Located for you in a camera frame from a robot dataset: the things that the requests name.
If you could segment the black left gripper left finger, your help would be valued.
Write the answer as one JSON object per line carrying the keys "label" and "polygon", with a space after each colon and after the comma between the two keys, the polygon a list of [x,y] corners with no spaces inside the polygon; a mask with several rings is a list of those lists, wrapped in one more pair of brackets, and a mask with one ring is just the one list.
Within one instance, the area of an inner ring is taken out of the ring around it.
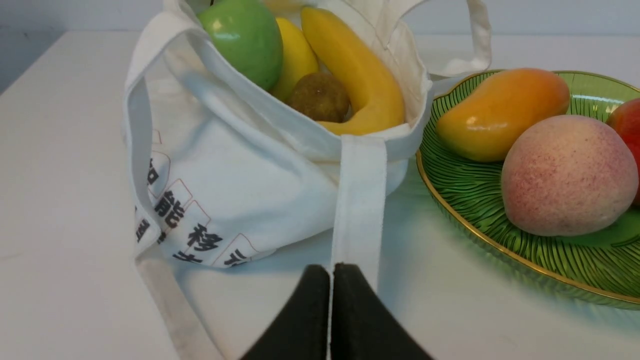
{"label": "black left gripper left finger", "polygon": [[243,360],[324,360],[327,357],[330,277],[308,265],[274,321]]}

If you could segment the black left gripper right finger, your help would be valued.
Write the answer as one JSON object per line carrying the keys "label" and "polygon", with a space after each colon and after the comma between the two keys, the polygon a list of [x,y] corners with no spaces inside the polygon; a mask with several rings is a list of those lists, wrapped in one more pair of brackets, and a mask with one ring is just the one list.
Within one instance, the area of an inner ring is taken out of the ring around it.
{"label": "black left gripper right finger", "polygon": [[333,360],[430,360],[400,325],[356,264],[333,270],[330,354]]}

